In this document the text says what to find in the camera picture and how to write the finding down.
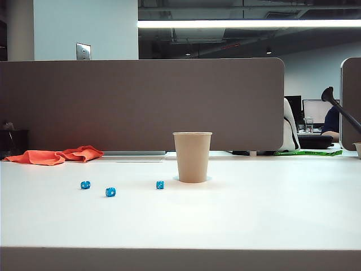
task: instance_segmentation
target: green strap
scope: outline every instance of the green strap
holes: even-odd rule
[[[285,155],[321,155],[321,156],[335,156],[342,154],[342,150],[334,152],[324,152],[324,151],[290,151],[290,152],[276,152],[275,156],[285,156]]]

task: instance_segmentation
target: wall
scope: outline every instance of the wall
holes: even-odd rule
[[[7,58],[34,60],[33,1],[7,1]]]
[[[138,59],[134,0],[8,0],[9,60]]]
[[[361,42],[279,56],[285,63],[285,95],[320,99],[333,86],[334,97],[340,98],[341,63],[353,56],[361,56]]]

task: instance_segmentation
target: orange cloth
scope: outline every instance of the orange cloth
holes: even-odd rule
[[[57,165],[64,161],[81,161],[83,163],[103,156],[92,146],[81,146],[70,148],[65,151],[26,151],[22,155],[8,156],[4,161],[17,162],[22,164],[36,165]]]

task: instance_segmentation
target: blue die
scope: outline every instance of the blue die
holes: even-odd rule
[[[106,196],[115,196],[115,188],[114,187],[109,187],[105,190],[105,195]]]
[[[164,188],[164,181],[157,181],[157,189],[163,189]]]
[[[85,181],[80,183],[81,189],[89,189],[90,188],[90,181]]]

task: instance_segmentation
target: monitor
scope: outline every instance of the monitor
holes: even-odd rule
[[[304,99],[302,104],[305,117],[313,117],[314,125],[320,126],[324,124],[326,114],[332,107],[332,104],[329,102],[323,102],[318,99]]]
[[[296,123],[303,122],[301,111],[301,95],[285,96],[291,106],[294,121]]]

